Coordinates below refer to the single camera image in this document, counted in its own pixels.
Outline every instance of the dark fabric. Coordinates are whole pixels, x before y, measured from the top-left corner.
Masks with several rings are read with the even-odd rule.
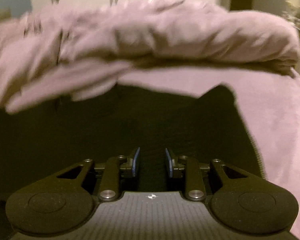
[[[86,158],[103,163],[141,147],[139,190],[167,190],[164,148],[208,163],[220,158],[260,176],[234,104],[218,86],[199,99],[115,86],[82,102],[0,110],[0,193],[12,193]]]

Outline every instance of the black circular base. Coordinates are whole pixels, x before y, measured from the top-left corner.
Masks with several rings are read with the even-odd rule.
[[[17,192],[6,204],[11,225],[23,234],[48,236],[71,231],[91,215],[94,202],[85,190]]]
[[[298,214],[298,203],[286,190],[215,193],[211,210],[225,225],[247,234],[274,234],[286,230]]]

